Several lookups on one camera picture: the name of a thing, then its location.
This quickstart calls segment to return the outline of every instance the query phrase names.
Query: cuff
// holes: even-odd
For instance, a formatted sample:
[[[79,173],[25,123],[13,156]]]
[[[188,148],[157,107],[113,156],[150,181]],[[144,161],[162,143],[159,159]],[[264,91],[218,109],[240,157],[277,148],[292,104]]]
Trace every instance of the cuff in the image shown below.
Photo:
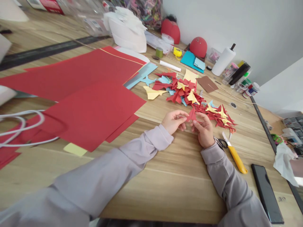
[[[167,132],[163,125],[156,126],[154,129],[144,133],[159,151],[165,150],[174,140],[174,137]]]
[[[224,157],[225,153],[219,147],[217,142],[215,142],[209,148],[202,150],[201,155],[204,159],[205,164],[208,165],[220,161]]]

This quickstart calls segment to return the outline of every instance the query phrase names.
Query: hand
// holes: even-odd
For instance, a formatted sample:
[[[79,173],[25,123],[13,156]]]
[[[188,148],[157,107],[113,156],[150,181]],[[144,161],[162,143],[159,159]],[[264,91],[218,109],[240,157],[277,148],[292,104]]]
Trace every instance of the hand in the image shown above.
[[[185,122],[188,116],[189,114],[182,110],[168,112],[161,124],[168,131],[168,133],[172,135],[175,131],[177,131],[178,128],[181,131],[186,129]]]
[[[196,120],[190,124],[192,132],[198,132],[198,140],[201,146],[206,149],[215,143],[215,139],[212,132],[212,124],[208,116],[203,113],[196,113],[197,116],[201,117],[203,122],[199,123]]]

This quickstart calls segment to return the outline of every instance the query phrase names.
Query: person's left hand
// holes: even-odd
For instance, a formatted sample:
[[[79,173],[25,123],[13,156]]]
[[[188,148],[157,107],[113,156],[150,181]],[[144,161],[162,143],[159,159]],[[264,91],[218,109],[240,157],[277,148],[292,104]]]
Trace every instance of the person's left hand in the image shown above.
[[[181,131],[186,129],[185,122],[188,116],[189,114],[183,110],[168,112],[161,124],[168,131],[168,133],[172,135],[175,131],[177,131],[178,128]]]

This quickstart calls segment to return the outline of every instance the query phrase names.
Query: smartphone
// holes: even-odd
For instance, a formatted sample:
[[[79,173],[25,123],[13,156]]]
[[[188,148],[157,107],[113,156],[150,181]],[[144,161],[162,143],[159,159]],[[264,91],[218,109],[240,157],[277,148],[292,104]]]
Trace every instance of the smartphone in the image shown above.
[[[284,224],[284,220],[265,167],[252,164],[252,172],[256,180],[261,203],[269,218],[269,221],[272,224]]]

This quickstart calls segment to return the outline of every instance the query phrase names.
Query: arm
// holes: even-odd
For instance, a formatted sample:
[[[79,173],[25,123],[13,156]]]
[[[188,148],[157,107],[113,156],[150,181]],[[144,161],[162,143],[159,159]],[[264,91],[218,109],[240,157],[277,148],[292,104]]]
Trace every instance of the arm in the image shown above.
[[[55,179],[55,182],[0,212],[0,226],[88,226],[118,190],[144,169],[158,150],[184,130],[183,111],[166,115],[161,125]]]
[[[212,124],[207,115],[197,113],[203,119],[193,121],[192,131],[198,131],[203,160],[219,196],[227,206],[227,214],[218,226],[271,226],[258,197],[250,190],[246,180],[238,173],[222,149],[214,141]]]

